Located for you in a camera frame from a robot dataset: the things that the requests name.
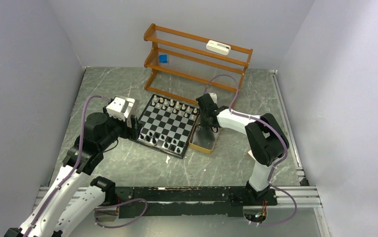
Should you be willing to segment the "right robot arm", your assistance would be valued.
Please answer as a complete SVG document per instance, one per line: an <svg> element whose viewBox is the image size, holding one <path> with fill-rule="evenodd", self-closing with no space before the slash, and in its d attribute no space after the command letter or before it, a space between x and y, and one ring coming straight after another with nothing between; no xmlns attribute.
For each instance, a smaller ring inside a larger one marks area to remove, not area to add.
<svg viewBox="0 0 378 237"><path fill-rule="evenodd" d="M270 113L254 116L227 106L218 107L214 93L206 93L196 101L202 127L226 128L247 136L256 162L246 184L246 199L259 204L270 187L273 171L288 155L289 142L275 117Z"/></svg>

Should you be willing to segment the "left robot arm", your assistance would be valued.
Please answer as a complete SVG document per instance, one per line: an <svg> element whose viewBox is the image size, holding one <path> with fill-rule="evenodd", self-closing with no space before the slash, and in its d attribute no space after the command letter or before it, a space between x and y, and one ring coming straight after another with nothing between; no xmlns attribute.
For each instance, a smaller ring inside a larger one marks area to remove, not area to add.
<svg viewBox="0 0 378 237"><path fill-rule="evenodd" d="M10 228L4 235L68 237L98 206L119 204L115 182L101 176L91 181L78 200L71 199L104 158L104 151L118 138L135 140L142 126L135 115L121 121L106 112L90 114L83 123L84 138L77 138L67 152L56 180L42 201L20 227Z"/></svg>

